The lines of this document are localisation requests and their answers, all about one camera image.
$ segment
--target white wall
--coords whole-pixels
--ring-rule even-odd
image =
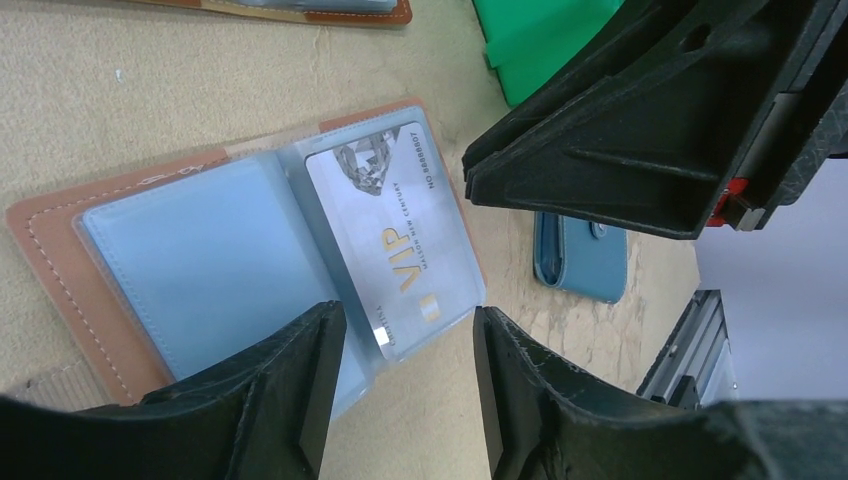
[[[848,160],[763,231],[708,228],[701,288],[727,313],[740,398],[848,398]]]

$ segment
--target black plastic bracket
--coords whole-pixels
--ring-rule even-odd
[[[323,303],[136,406],[0,397],[4,478],[317,479],[344,335],[341,304]]]
[[[474,318],[492,478],[837,479],[848,402],[686,411],[631,395],[538,344],[496,308]]]
[[[848,131],[846,17],[848,0],[628,0],[468,148],[466,196],[692,239],[745,178],[763,228]]]

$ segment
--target diamond graphic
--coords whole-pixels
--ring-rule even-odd
[[[379,197],[400,128],[369,135],[333,149],[342,172],[357,190]]]

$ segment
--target wallet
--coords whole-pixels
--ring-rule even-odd
[[[336,417],[485,300],[414,99],[24,200],[7,222],[122,404],[341,300]]]
[[[536,278],[548,287],[617,303],[627,286],[627,232],[596,222],[536,213]]]
[[[397,27],[412,21],[409,0],[130,0],[170,7],[193,8],[280,22],[351,27]],[[375,4],[371,11],[346,11]]]

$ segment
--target blue leather wallet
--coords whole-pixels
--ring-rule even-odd
[[[545,285],[606,303],[627,286],[627,232],[550,213],[536,214],[534,267]]]

